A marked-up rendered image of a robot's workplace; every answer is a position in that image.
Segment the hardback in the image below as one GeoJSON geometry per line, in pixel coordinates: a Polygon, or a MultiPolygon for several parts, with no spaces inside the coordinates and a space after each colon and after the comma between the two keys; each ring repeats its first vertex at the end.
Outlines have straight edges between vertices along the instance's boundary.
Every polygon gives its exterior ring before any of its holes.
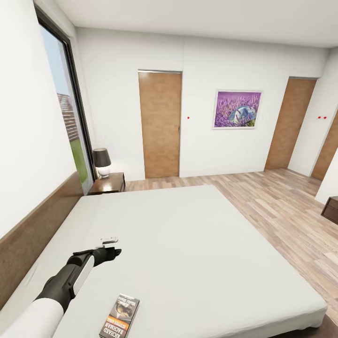
{"type": "Polygon", "coordinates": [[[140,301],[136,298],[120,293],[99,337],[126,338],[140,301]]]}

